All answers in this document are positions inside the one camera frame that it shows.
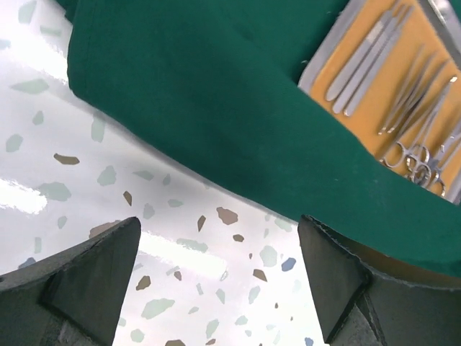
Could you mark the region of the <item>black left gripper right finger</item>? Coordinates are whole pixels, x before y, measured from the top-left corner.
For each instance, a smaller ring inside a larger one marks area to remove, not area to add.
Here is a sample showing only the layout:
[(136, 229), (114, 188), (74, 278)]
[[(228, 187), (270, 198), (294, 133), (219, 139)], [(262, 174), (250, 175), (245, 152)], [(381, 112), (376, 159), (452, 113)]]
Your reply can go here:
[(460, 344), (459, 278), (386, 256), (310, 216), (298, 234), (326, 344)]

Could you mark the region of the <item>dark green surgical cloth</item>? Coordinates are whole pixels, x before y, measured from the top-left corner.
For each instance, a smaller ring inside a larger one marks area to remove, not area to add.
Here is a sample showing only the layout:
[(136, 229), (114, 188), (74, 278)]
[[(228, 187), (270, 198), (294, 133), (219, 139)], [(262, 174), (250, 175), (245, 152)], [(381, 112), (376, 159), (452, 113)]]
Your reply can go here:
[(73, 93), (225, 189), (460, 275), (460, 208), (378, 163), (297, 87), (344, 1), (62, 1)]

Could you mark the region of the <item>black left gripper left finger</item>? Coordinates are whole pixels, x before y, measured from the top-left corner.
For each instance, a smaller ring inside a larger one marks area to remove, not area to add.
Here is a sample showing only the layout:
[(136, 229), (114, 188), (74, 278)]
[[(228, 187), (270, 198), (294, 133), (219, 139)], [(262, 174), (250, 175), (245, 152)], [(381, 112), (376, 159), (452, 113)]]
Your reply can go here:
[(140, 241), (130, 217), (1, 275), (2, 345), (111, 345)]

